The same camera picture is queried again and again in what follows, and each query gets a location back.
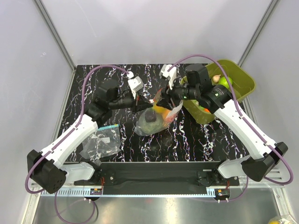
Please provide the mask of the yellow orange mango toy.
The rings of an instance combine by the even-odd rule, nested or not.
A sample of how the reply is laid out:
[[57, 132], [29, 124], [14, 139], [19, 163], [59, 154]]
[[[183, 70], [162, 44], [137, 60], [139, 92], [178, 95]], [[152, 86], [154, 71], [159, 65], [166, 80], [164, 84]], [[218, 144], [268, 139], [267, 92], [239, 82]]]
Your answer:
[[168, 110], [164, 107], [160, 107], [160, 106], [157, 106], [157, 105], [153, 105], [153, 110], [156, 113], [160, 114], [163, 117], [163, 119], [166, 119], [168, 114], [171, 112], [171, 110]]

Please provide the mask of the red zip clear bag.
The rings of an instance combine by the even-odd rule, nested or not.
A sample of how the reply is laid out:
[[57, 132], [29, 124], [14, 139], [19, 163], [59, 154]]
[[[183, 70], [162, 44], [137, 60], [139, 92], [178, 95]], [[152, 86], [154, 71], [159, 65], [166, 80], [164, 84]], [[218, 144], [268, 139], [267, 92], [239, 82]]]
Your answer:
[[170, 123], [177, 117], [183, 106], [183, 100], [179, 101], [178, 106], [172, 110], [157, 106], [161, 99], [161, 89], [153, 99], [153, 107], [141, 113], [135, 125], [134, 132], [139, 136], [156, 134], [169, 127]]

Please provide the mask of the green netted melon toy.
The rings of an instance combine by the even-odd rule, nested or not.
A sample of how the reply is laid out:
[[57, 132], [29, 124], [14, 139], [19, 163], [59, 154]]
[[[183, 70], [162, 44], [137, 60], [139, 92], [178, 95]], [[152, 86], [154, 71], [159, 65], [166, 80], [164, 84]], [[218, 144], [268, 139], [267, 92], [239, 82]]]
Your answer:
[[155, 134], [164, 129], [164, 120], [160, 115], [158, 115], [155, 121], [147, 122], [145, 117], [142, 116], [138, 120], [136, 128], [141, 135]]

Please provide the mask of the olive green plastic basket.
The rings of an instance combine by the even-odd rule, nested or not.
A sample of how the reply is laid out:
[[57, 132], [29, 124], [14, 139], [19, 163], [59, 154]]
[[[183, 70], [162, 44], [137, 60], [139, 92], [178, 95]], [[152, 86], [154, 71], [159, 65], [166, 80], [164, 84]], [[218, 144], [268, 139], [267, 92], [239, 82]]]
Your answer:
[[[237, 101], [241, 103], [255, 90], [256, 83], [254, 79], [233, 61], [222, 59], [218, 62], [223, 67], [227, 76], [233, 80], [232, 87], [234, 88]], [[215, 119], [214, 115], [201, 110], [195, 100], [184, 101], [183, 107], [190, 113], [198, 124], [209, 124]]]

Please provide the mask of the peach fruit toy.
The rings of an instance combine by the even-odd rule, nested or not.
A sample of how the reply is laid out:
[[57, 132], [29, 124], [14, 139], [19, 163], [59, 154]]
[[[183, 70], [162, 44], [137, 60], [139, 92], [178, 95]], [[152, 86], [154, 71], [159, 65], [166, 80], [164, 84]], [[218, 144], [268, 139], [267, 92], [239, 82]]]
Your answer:
[[173, 113], [172, 111], [168, 114], [166, 119], [164, 120], [164, 126], [168, 126], [175, 118], [177, 117], [177, 113]]

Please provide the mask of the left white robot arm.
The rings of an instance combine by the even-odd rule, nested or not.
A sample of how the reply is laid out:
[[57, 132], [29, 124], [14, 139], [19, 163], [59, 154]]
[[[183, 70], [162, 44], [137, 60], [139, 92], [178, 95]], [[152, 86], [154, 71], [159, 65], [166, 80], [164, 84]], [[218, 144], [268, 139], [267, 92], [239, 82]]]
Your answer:
[[58, 192], [65, 183], [87, 181], [95, 185], [100, 181], [101, 173], [90, 162], [66, 165], [65, 161], [112, 117], [113, 110], [129, 108], [132, 112], [140, 112], [152, 107], [149, 100], [138, 94], [144, 86], [139, 77], [128, 80], [128, 84], [129, 88], [120, 92], [117, 81], [104, 81], [94, 92], [91, 102], [83, 105], [77, 120], [60, 137], [40, 152], [32, 150], [28, 153], [25, 187], [29, 193], [34, 193], [28, 187], [29, 179], [50, 194]]

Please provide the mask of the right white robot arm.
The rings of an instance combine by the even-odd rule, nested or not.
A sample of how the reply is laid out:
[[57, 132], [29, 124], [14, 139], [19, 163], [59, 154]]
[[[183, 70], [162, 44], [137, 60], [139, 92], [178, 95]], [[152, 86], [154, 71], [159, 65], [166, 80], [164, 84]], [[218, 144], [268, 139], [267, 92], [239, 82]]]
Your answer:
[[239, 106], [235, 96], [223, 85], [215, 85], [207, 67], [191, 64], [185, 70], [187, 82], [181, 83], [177, 70], [165, 64], [159, 76], [167, 81], [161, 90], [157, 106], [168, 110], [179, 107], [187, 100], [195, 100], [224, 122], [239, 138], [248, 151], [244, 158], [223, 161], [212, 173], [213, 182], [223, 185], [233, 176], [246, 175], [260, 182], [280, 162], [288, 151], [284, 142], [267, 136]]

